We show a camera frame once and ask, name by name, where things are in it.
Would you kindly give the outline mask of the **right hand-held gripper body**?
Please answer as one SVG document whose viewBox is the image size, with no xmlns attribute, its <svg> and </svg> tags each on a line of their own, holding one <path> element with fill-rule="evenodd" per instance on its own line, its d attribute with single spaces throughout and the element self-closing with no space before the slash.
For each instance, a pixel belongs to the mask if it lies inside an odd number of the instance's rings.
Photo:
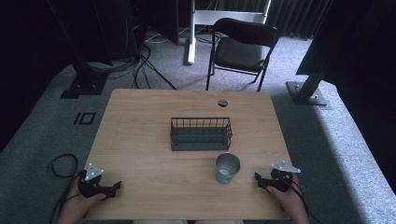
<svg viewBox="0 0 396 224">
<path fill-rule="evenodd" d="M 273 163 L 271 167 L 272 171 L 270 172 L 270 178 L 264 178 L 262 180 L 264 189 L 267 187 L 274 187 L 281 192 L 286 192 L 293 182 L 292 174 L 299 174 L 301 172 L 300 168 L 293 166 L 287 161 Z"/>
</svg>

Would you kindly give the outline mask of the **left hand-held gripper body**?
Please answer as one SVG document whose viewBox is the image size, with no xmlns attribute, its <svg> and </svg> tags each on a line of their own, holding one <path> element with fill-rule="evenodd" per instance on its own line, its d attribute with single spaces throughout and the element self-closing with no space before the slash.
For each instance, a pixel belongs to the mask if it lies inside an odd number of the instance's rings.
<svg viewBox="0 0 396 224">
<path fill-rule="evenodd" d="M 100 185 L 100 180 L 104 170 L 90 163 L 88 167 L 79 173 L 78 190 L 85 198 L 91 198 L 95 195 L 105 195 L 108 189 L 113 186 L 105 187 Z"/>
</svg>

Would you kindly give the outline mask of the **person's right hand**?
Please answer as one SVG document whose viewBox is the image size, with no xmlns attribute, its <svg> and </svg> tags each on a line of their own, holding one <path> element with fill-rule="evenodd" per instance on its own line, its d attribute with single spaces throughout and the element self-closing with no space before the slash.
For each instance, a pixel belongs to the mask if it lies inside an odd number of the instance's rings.
<svg viewBox="0 0 396 224">
<path fill-rule="evenodd" d="M 290 210 L 305 210 L 303 200 L 300 197 L 301 191 L 298 188 L 298 177 L 296 174 L 292 174 L 292 177 L 293 189 L 288 189 L 286 192 L 281 192 L 274 187 L 266 188 L 273 196 L 276 197 L 276 199 L 281 203 L 287 213 Z"/>
</svg>

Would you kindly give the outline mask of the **person's left hand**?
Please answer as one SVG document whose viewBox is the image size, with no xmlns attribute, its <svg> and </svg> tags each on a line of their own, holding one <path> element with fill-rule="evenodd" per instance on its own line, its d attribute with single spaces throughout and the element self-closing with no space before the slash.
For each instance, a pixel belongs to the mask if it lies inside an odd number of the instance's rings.
<svg viewBox="0 0 396 224">
<path fill-rule="evenodd" d="M 80 178 L 74 181 L 72 188 L 69 190 L 66 201 L 64 202 L 61 214 L 76 214 L 77 216 L 85 217 L 87 212 L 100 201 L 104 200 L 105 195 L 95 195 L 91 198 L 83 197 L 78 190 L 78 181 Z"/>
</svg>

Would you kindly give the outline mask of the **teal paper cup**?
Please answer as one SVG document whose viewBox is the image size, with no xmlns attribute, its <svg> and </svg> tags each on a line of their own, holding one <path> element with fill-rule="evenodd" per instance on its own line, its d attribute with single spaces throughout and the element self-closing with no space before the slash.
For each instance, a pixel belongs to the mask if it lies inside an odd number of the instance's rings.
<svg viewBox="0 0 396 224">
<path fill-rule="evenodd" d="M 215 165 L 216 180 L 222 185 L 228 185 L 241 168 L 240 160 L 230 152 L 218 155 Z"/>
</svg>

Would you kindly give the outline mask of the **person's light trousers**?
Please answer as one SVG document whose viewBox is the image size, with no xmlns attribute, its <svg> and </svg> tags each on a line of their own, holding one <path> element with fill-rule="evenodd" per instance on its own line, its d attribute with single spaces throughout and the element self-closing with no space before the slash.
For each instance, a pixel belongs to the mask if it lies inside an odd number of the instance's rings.
<svg viewBox="0 0 396 224">
<path fill-rule="evenodd" d="M 134 220 L 133 224 L 190 224 L 188 220 Z M 244 224 L 243 220 L 196 220 L 192 224 Z"/>
</svg>

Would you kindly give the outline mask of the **black metal stand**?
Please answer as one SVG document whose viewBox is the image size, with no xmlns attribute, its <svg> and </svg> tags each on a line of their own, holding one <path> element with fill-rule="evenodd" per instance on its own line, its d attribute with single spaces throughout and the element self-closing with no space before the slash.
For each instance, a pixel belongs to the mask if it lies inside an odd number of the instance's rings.
<svg viewBox="0 0 396 224">
<path fill-rule="evenodd" d="M 76 76 L 70 87 L 63 91 L 62 99 L 77 99 L 80 95 L 101 95 L 106 85 L 108 73 L 93 71 L 86 63 L 71 28 L 59 8 L 58 0 L 46 0 L 65 39 L 71 64 Z"/>
<path fill-rule="evenodd" d="M 323 97 L 318 85 L 327 75 L 333 49 L 313 53 L 310 50 L 304 56 L 298 74 L 308 75 L 305 82 L 287 81 L 286 86 L 292 101 L 296 105 L 317 105 L 322 108 L 330 108 L 329 102 Z"/>
</svg>

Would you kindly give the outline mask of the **black folding chair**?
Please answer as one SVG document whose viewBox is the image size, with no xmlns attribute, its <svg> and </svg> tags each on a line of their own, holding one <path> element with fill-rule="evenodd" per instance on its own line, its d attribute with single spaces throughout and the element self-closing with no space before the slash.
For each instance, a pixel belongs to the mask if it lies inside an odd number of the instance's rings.
<svg viewBox="0 0 396 224">
<path fill-rule="evenodd" d="M 262 83 L 273 50 L 278 42 L 274 26 L 231 18 L 217 20 L 212 27 L 212 45 L 205 89 L 217 69 L 254 76 Z"/>
</svg>

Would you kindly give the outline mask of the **dark curtain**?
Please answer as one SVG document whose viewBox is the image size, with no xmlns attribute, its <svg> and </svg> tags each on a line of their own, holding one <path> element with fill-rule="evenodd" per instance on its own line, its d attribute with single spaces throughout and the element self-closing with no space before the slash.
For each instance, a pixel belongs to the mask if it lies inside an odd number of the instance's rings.
<svg viewBox="0 0 396 224">
<path fill-rule="evenodd" d="M 261 12 L 280 35 L 313 38 L 333 0 L 213 0 L 215 10 Z"/>
</svg>

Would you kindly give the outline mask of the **white desk frame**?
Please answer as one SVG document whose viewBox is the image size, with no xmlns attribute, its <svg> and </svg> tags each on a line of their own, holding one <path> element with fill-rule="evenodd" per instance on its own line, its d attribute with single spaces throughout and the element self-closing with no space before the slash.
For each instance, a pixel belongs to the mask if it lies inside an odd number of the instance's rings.
<svg viewBox="0 0 396 224">
<path fill-rule="evenodd" d="M 262 12 L 239 12 L 221 10 L 198 10 L 195 8 L 195 0 L 191 0 L 191 31 L 187 63 L 194 64 L 195 62 L 196 25 L 213 25 L 217 20 L 222 18 L 232 18 L 240 21 L 250 21 L 265 24 L 271 3 L 272 0 L 265 0 Z"/>
</svg>

